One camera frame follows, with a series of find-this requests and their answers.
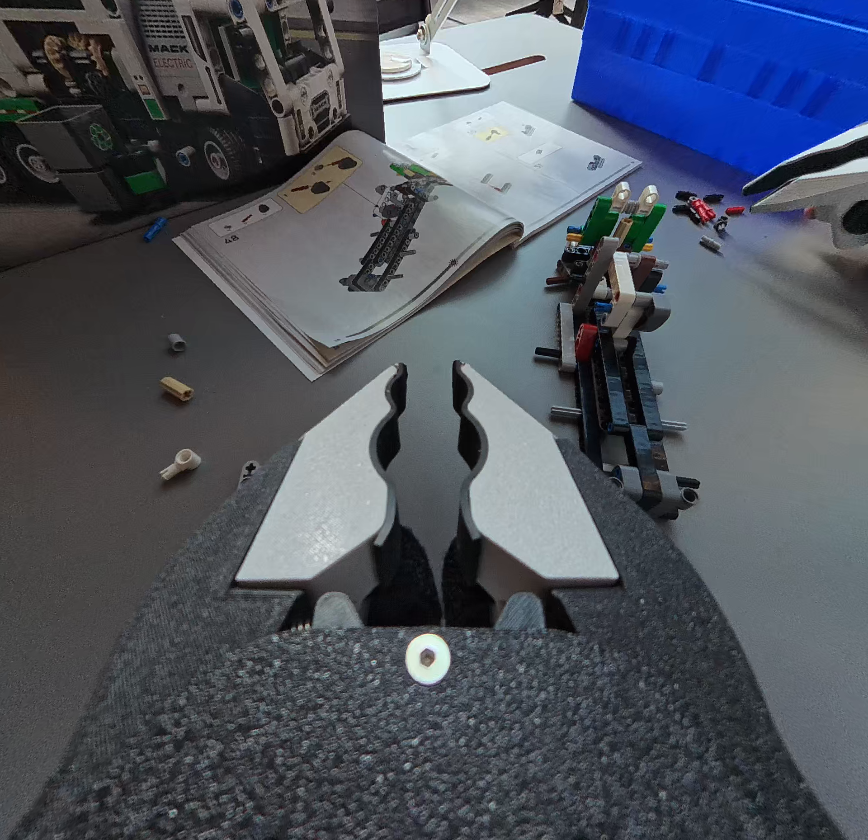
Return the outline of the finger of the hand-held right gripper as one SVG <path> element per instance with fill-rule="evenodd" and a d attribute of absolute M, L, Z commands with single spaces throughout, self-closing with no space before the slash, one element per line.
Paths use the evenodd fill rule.
<path fill-rule="evenodd" d="M 864 122 L 778 163 L 746 183 L 742 188 L 742 195 L 750 197 L 757 193 L 771 192 L 797 177 L 824 172 L 866 156 L 867 123 Z"/>
<path fill-rule="evenodd" d="M 761 188 L 761 178 L 747 185 L 748 196 L 768 192 L 764 199 L 752 205 L 752 212 L 789 212 L 815 207 L 831 208 L 836 215 L 866 215 L 865 170 L 825 170 L 808 173 L 778 183 L 769 181 L 769 188 Z"/>

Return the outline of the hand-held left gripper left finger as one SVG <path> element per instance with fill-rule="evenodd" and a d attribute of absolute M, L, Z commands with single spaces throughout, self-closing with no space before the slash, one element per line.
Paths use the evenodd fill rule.
<path fill-rule="evenodd" d="M 402 529 L 387 468 L 400 449 L 408 372 L 388 366 L 298 440 L 233 577 L 237 597 L 298 593 L 320 617 L 363 626 L 399 566 Z"/>

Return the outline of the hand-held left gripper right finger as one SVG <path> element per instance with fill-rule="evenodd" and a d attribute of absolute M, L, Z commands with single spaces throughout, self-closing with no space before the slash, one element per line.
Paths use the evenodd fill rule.
<path fill-rule="evenodd" d="M 559 439 L 460 360 L 452 406 L 468 468 L 452 541 L 452 625 L 546 628 L 555 591 L 620 586 Z"/>

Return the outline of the partly built lego truck chassis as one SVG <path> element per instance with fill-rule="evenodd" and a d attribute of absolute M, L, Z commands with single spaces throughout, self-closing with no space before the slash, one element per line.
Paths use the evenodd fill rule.
<path fill-rule="evenodd" d="M 578 426 L 580 450 L 647 514 L 677 520 L 700 499 L 700 482 L 673 472 L 664 441 L 686 430 L 666 421 L 642 335 L 670 318 L 667 263 L 652 238 L 667 211 L 650 184 L 637 198 L 629 183 L 598 196 L 581 227 L 569 227 L 548 292 L 559 293 L 557 341 L 535 358 L 569 377 L 575 406 L 550 415 Z"/>

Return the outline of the open lego instruction booklet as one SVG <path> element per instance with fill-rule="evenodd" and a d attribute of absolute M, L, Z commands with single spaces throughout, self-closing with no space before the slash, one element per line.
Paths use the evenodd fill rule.
<path fill-rule="evenodd" d="M 344 132 L 175 244 L 314 381 L 641 165 L 500 101 L 396 148 Z"/>

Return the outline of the lego truck set box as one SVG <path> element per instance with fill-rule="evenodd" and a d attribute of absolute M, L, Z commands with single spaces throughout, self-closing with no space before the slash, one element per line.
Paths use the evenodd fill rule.
<path fill-rule="evenodd" d="M 385 139 L 377 0 L 1 0 L 2 271 Z"/>

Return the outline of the blue plastic bin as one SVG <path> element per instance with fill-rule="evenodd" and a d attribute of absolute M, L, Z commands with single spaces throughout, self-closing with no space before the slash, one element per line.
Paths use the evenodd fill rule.
<path fill-rule="evenodd" d="M 867 0 L 590 0 L 571 98 L 747 173 L 867 118 Z"/>

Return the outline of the white lamp base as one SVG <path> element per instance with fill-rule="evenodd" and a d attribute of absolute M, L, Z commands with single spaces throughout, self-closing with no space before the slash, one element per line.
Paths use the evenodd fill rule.
<path fill-rule="evenodd" d="M 418 23 L 416 39 L 379 44 L 382 93 L 385 104 L 411 99 L 479 92 L 490 78 L 453 48 L 436 42 L 441 26 L 458 0 L 438 0 Z"/>

